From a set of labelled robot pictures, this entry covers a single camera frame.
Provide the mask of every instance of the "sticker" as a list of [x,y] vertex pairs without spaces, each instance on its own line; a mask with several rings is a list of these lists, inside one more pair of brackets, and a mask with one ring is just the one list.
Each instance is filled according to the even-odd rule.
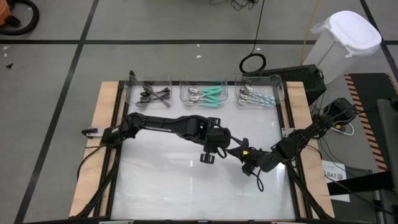
[[[325,175],[334,181],[345,180],[347,179],[346,175],[346,166],[339,162],[330,162],[330,161],[322,161],[323,171]],[[342,202],[349,202],[349,195],[334,195],[330,196],[332,200],[339,200]]]

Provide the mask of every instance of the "yellow cable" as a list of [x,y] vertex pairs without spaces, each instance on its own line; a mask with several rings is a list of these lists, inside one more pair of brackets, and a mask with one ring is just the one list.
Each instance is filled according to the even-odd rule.
[[314,9],[313,9],[313,13],[312,13],[312,16],[311,16],[311,19],[310,19],[310,23],[309,23],[309,25],[308,25],[308,29],[307,29],[307,31],[306,31],[306,33],[305,33],[304,43],[303,43],[303,49],[302,49],[302,51],[301,51],[300,65],[303,65],[303,58],[304,58],[304,51],[305,51],[305,43],[306,43],[306,41],[307,41],[308,35],[309,35],[310,30],[311,30],[311,27],[312,27],[312,22],[313,22],[313,20],[314,20],[314,18],[315,18],[315,14],[317,13],[317,10],[318,10],[318,7],[319,7],[320,4],[321,4],[321,0],[317,0],[316,3],[315,3],[315,7],[314,7]]

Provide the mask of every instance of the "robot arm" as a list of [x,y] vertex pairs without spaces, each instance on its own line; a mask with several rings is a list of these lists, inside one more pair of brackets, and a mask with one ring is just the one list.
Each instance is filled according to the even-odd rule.
[[181,116],[179,118],[160,118],[145,116],[140,113],[127,115],[117,128],[104,130],[101,144],[117,145],[127,138],[135,138],[142,129],[175,133],[179,137],[204,146],[200,161],[214,163],[218,148],[226,149],[231,141],[228,128],[221,128],[219,118],[205,118],[198,115]]
[[[218,152],[218,148],[221,148],[228,154],[237,157],[244,164],[243,172],[246,175],[251,175],[256,167],[260,167],[264,172],[269,172],[280,162],[283,164],[290,162],[300,154],[309,140],[322,137],[336,124],[348,124],[355,116],[356,111],[353,105],[345,98],[338,98],[325,107],[321,116],[314,116],[313,124],[309,127],[295,130],[287,138],[276,143],[271,148],[272,152],[265,152],[249,147],[249,140],[246,138],[240,141],[232,137],[228,128],[220,126],[219,118],[191,115],[171,119],[131,113],[123,119],[117,128],[104,130],[101,144],[107,146],[120,144],[127,138],[135,138],[138,131],[142,129],[175,133],[187,141],[204,146],[204,153],[200,156],[201,162],[214,163],[213,154]],[[226,149],[231,139],[236,141],[239,147]]]

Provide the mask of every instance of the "white cable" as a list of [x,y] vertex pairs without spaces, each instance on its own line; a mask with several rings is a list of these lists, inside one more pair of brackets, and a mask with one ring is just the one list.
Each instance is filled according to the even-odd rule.
[[347,136],[352,136],[352,135],[355,133],[354,127],[353,127],[353,125],[352,125],[351,123],[349,123],[348,125],[351,126],[351,129],[353,130],[352,133],[345,133],[344,131],[340,131],[339,129],[336,129],[336,128],[330,128],[330,129],[332,129],[332,130],[334,130],[334,131],[337,131],[337,132],[339,132],[339,133],[341,133],[341,134],[345,134],[345,135],[347,135]]

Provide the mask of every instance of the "gray floor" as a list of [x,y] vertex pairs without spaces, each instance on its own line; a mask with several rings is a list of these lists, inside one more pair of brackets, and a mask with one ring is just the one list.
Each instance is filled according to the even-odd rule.
[[[170,74],[203,78],[225,75],[234,80],[239,62],[252,45],[246,44],[86,44],[76,69],[72,58],[90,8],[96,0],[35,0],[41,18],[38,27],[22,37],[5,40],[72,40],[70,44],[0,44],[0,221],[13,223],[32,175],[68,72],[74,76],[59,117],[49,152],[25,216],[25,222],[67,218],[76,187],[76,169],[86,139],[80,134],[90,125],[100,83],[124,79],[130,69],[139,76]],[[366,1],[381,34],[398,40],[395,0]],[[266,0],[259,31],[262,40],[303,40],[315,0]],[[260,5],[236,12],[227,2],[210,6],[207,0],[127,1],[99,0],[88,40],[239,40],[253,39]],[[323,0],[315,22],[337,11],[351,10],[366,17],[359,0]],[[23,6],[16,15],[28,17]],[[296,66],[300,44],[258,45],[267,57],[267,68]],[[312,48],[307,46],[306,53]],[[398,60],[398,46],[388,46]],[[12,69],[5,65],[14,63]],[[259,62],[248,62],[254,69]],[[348,73],[392,70],[379,49],[362,58]],[[336,97],[351,100],[343,77],[328,85],[323,105]],[[349,166],[377,171],[361,123],[353,121],[356,133],[348,137],[330,132],[328,141],[336,157]]]

